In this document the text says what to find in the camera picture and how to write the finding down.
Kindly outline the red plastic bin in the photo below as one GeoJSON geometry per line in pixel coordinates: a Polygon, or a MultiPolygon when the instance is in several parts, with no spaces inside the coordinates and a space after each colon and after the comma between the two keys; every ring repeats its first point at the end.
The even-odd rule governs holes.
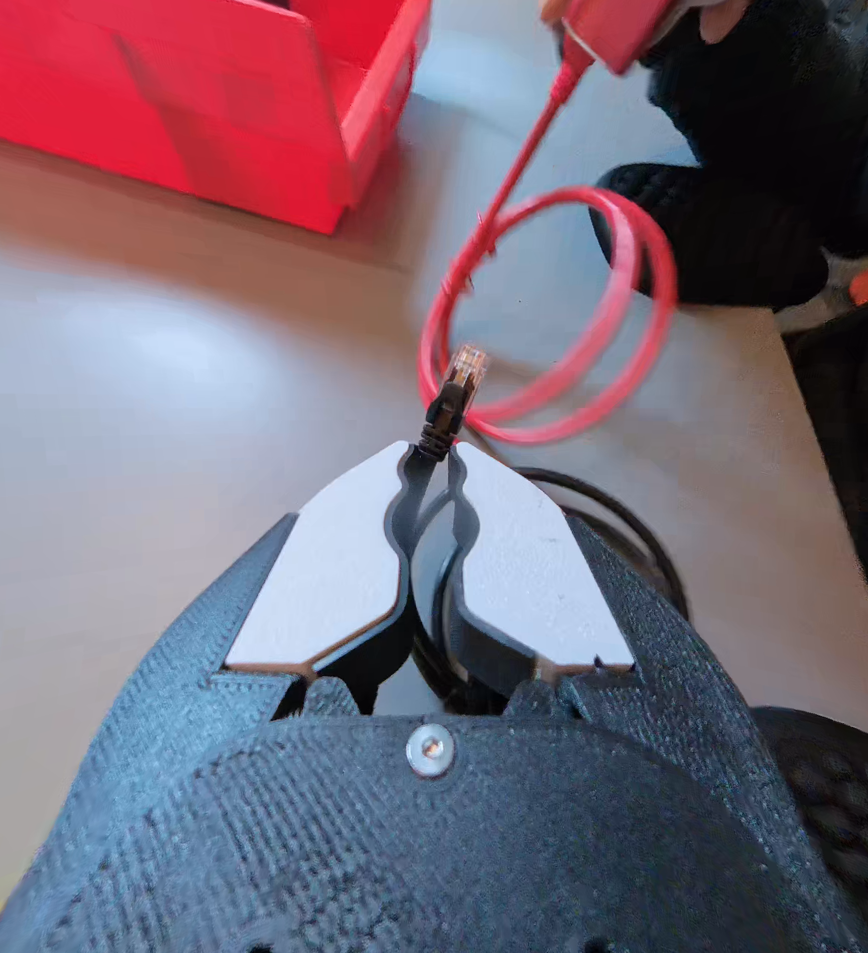
{"type": "Polygon", "coordinates": [[[331,234],[395,137],[425,1],[0,1],[0,140],[331,234]]]}

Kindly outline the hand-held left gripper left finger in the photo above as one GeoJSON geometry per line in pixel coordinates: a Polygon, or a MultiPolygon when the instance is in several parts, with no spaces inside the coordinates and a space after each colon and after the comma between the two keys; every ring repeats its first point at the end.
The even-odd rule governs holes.
{"type": "Polygon", "coordinates": [[[407,561],[393,531],[404,440],[345,471],[297,513],[225,658],[237,672],[382,682],[404,663],[407,561]]]}

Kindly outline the person's right forearm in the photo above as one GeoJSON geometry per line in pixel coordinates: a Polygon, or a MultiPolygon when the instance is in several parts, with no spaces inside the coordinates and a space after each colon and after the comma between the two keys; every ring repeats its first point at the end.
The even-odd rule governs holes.
{"type": "Polygon", "coordinates": [[[754,179],[856,178],[868,165],[868,39],[832,28],[712,46],[669,36],[642,57],[648,98],[696,164],[754,179]]]}

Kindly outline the red network switch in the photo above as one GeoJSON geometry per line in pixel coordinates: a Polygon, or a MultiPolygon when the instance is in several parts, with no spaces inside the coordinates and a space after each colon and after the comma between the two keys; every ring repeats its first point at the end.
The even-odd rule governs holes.
{"type": "Polygon", "coordinates": [[[561,18],[563,60],[577,76],[599,63],[623,76],[675,16],[676,1],[572,1],[561,18]]]}

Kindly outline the person's right hand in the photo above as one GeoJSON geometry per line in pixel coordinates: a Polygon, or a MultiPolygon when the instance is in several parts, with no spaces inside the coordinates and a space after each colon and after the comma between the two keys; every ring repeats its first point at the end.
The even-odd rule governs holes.
{"type": "MultiPolygon", "coordinates": [[[[541,1],[538,12],[541,21],[548,27],[559,24],[568,12],[571,1],[541,1]]],[[[700,12],[700,35],[703,42],[715,44],[723,41],[737,27],[752,1],[681,1],[684,9],[696,8],[700,12]]]]}

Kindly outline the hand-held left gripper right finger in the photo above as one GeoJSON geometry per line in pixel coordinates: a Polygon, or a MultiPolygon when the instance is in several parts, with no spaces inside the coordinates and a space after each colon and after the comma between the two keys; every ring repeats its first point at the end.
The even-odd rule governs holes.
{"type": "Polygon", "coordinates": [[[460,442],[448,458],[457,558],[448,655],[482,683],[520,683],[636,660],[565,516],[526,477],[460,442]]]}

